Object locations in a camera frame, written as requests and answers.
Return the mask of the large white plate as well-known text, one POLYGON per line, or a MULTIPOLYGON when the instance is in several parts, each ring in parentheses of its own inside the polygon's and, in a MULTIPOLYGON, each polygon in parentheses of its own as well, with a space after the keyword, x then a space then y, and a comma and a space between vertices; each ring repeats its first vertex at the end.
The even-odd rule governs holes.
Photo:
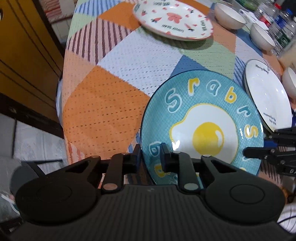
POLYGON ((292 110, 288 95, 274 71, 263 62, 251 59, 243 74, 246 92, 253 100, 270 132, 292 127, 292 110))

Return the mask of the blue fried egg plate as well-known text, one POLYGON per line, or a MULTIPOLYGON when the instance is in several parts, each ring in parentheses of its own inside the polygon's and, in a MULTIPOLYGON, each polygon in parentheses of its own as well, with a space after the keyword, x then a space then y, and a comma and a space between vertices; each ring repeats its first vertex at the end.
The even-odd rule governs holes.
POLYGON ((151 96, 140 128, 144 163, 155 184, 176 184, 165 173, 160 145, 199 159, 211 155, 256 175, 260 160, 246 158, 247 147, 263 146, 257 108, 233 80, 209 70, 189 70, 170 77, 151 96))

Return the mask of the white bowl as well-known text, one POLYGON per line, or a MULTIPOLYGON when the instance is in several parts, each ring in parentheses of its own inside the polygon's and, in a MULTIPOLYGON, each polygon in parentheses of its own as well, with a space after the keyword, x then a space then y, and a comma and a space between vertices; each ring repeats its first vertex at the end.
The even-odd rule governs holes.
POLYGON ((251 41, 257 48, 264 51, 271 51, 275 48, 275 42, 272 37, 262 27, 253 24, 250 30, 251 41))
POLYGON ((240 13, 225 4, 215 3, 214 13, 218 23, 228 30, 239 30, 247 23, 240 13))
POLYGON ((296 75, 292 68, 285 69, 282 75, 282 84, 287 95, 294 99, 296 98, 296 75))

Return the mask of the white pink rabbit plate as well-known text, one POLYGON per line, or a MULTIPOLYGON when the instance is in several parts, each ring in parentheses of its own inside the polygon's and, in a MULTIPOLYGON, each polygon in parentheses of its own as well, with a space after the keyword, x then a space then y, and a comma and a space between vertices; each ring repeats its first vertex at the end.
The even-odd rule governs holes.
POLYGON ((134 17, 149 31, 179 41, 198 41, 213 35, 209 18, 180 1, 139 1, 134 17))

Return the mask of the large clear rice jug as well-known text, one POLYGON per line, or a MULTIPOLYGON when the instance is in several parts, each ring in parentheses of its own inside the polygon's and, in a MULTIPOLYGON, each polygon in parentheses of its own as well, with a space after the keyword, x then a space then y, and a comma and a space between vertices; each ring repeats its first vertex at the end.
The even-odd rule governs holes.
POLYGON ((295 38, 283 49, 277 57, 283 68, 295 69, 296 62, 296 41, 295 38))

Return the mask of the colourful patchwork tablecloth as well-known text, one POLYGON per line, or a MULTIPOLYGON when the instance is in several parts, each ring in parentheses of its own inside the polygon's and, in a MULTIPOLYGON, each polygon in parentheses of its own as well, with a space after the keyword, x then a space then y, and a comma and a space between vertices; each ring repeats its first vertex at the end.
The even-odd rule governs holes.
POLYGON ((232 81, 248 57, 280 73, 276 58, 256 49, 247 29, 235 34, 217 24, 196 43, 159 37, 132 15, 134 1, 79 1, 66 44, 62 80, 62 126, 67 161, 110 158, 140 141, 144 108, 170 76, 193 68, 232 81))

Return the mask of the blue label water bottle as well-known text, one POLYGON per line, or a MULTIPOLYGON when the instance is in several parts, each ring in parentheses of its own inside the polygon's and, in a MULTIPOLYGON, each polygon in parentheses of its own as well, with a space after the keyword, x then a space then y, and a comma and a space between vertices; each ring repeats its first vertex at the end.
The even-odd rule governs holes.
POLYGON ((272 50, 274 55, 279 55, 292 41, 295 35, 295 17, 290 9, 281 11, 269 27, 269 33, 275 42, 272 50))

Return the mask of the red label water bottle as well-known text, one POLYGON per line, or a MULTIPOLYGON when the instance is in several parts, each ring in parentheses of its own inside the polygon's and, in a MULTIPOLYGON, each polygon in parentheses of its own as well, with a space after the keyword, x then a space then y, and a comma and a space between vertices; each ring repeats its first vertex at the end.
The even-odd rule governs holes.
POLYGON ((287 23, 285 16, 281 15, 281 6, 272 1, 262 2, 255 15, 261 22, 265 23, 269 30, 283 28, 287 23))

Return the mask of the yellow wooden chair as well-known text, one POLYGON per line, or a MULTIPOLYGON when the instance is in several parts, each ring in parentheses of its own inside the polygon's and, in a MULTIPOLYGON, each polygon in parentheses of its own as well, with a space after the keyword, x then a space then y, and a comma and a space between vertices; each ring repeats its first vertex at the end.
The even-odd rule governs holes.
POLYGON ((39 1, 1 1, 1 113, 63 138, 56 93, 64 54, 39 1))

